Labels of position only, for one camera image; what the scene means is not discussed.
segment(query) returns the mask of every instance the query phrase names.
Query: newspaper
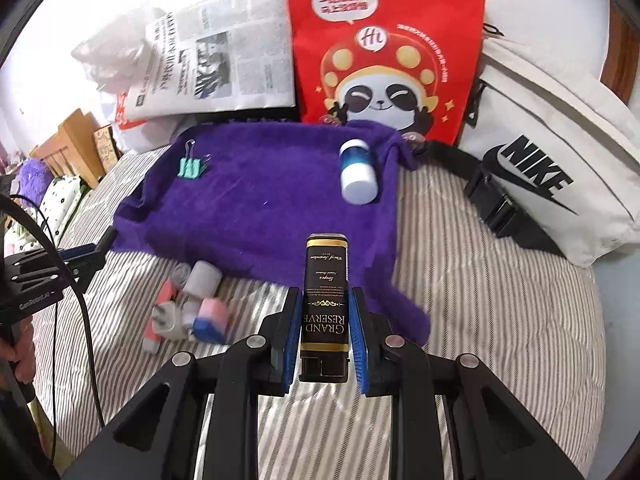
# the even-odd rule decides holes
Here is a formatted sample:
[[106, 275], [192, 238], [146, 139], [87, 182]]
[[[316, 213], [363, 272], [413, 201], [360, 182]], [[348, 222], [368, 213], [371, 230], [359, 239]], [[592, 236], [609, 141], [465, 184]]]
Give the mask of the newspaper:
[[206, 0], [150, 23], [128, 120], [295, 106], [286, 0]]

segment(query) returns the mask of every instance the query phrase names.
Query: green binder clip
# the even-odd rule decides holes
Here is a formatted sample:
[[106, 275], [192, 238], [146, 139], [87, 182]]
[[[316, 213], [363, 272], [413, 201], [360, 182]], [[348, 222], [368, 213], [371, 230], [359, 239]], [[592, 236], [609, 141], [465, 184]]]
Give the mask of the green binder clip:
[[194, 158], [191, 165], [191, 173], [187, 178], [196, 179], [207, 169], [207, 162], [211, 160], [211, 155], [205, 155], [202, 160]]
[[184, 157], [180, 159], [180, 169], [178, 170], [178, 176], [183, 178], [191, 178], [192, 166], [193, 166], [193, 145], [195, 140], [189, 139], [184, 143]]

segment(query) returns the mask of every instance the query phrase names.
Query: haidilao logo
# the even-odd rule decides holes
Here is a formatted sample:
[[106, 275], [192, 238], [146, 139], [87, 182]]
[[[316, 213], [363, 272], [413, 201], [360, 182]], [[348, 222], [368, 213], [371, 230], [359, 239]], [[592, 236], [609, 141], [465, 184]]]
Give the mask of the haidilao logo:
[[356, 41], [365, 50], [377, 52], [386, 45], [386, 30], [374, 25], [363, 27], [356, 33]]

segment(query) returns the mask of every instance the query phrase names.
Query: person's hand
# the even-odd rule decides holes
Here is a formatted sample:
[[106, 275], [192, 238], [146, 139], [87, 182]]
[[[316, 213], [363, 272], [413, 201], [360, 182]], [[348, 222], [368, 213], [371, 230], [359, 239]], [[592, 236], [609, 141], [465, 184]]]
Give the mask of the person's hand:
[[0, 358], [18, 363], [15, 367], [15, 378], [24, 384], [33, 381], [36, 375], [36, 347], [33, 344], [33, 325], [31, 316], [20, 322], [20, 337], [12, 347], [0, 339]]

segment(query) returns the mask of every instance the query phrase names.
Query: purple plush toy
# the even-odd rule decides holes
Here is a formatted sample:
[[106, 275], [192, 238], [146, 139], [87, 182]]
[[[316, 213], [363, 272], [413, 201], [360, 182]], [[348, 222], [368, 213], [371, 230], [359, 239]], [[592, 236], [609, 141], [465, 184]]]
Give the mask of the purple plush toy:
[[[53, 180], [53, 174], [41, 160], [28, 158], [20, 168], [17, 180], [20, 183], [19, 193], [40, 205]], [[22, 205], [32, 207], [29, 203]]]

